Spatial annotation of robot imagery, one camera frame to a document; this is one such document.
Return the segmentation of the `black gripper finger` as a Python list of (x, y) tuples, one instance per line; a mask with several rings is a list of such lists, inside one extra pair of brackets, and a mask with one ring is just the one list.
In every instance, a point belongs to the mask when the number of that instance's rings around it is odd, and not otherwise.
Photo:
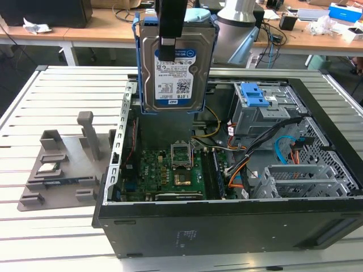
[(158, 18), (159, 60), (174, 61), (176, 39), (181, 37), (187, 0), (155, 1)]

